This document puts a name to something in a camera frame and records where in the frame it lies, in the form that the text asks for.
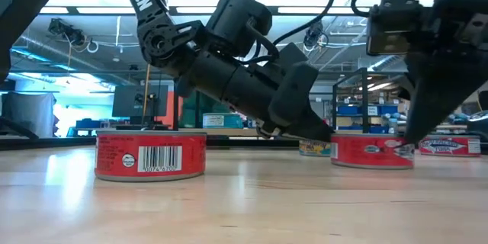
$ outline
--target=red can label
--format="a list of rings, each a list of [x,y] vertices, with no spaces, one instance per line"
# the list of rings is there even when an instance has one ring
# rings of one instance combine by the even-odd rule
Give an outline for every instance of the red can label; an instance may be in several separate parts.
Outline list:
[[[205,136],[100,135],[95,172],[153,177],[190,175],[205,170]]]
[[[332,136],[331,159],[352,165],[413,166],[414,150],[414,145],[394,136]]]
[[[419,144],[421,154],[446,156],[480,156],[478,136],[427,136]]]

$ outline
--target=tuna can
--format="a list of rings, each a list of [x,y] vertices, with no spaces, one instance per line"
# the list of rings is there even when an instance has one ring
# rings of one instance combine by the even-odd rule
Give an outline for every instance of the tuna can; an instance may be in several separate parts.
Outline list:
[[[204,114],[204,128],[242,129],[242,118],[238,114]]]
[[[313,140],[300,140],[299,152],[302,156],[330,156],[330,143]]]
[[[428,156],[480,157],[480,137],[429,135],[419,143],[419,150]]]
[[[353,168],[412,169],[414,151],[391,134],[333,134],[330,157],[332,164]]]
[[[109,181],[169,181],[205,171],[205,133],[100,130],[95,175]]]

